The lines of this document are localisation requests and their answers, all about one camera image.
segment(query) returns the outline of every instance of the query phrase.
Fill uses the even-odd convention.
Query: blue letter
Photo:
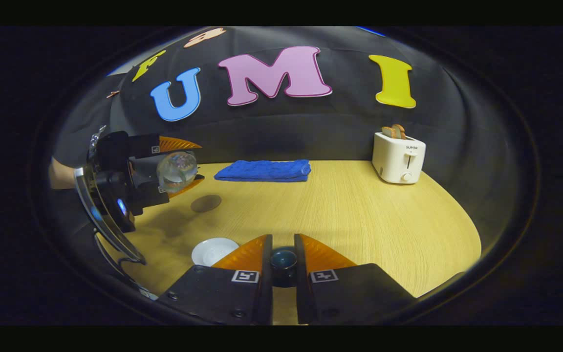
[[[170,82],[164,82],[152,90],[150,96],[152,96],[156,103],[156,109],[162,120],[168,122],[179,121],[190,116],[199,107],[201,94],[199,93],[199,84],[197,84],[196,77],[199,71],[201,69],[195,67],[184,71],[175,78],[177,82],[181,82],[184,85],[184,93],[186,94],[186,102],[178,108],[172,105],[168,94],[168,87],[171,86]]]

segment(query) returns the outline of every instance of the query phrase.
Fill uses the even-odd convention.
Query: clear glass ball
[[[156,171],[160,187],[169,193],[179,192],[197,175],[197,160],[191,153],[171,153],[158,163]]]

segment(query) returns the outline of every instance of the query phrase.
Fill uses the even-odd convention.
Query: person's arm
[[[51,158],[49,165],[49,183],[51,189],[74,189],[75,169],[62,165],[55,158]]]

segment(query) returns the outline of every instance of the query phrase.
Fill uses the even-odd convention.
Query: letter m
[[[249,90],[247,80],[253,83],[268,98],[275,98],[286,74],[288,96],[305,98],[331,94],[331,87],[323,82],[317,54],[320,50],[313,46],[293,46],[282,50],[272,66],[251,55],[233,56],[218,63],[225,67],[230,78],[232,96],[227,100],[233,107],[253,103],[258,95]]]

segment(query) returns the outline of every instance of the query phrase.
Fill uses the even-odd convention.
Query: blue towel
[[[294,162],[239,160],[220,170],[214,178],[222,181],[298,182],[307,181],[310,171],[308,160]]]

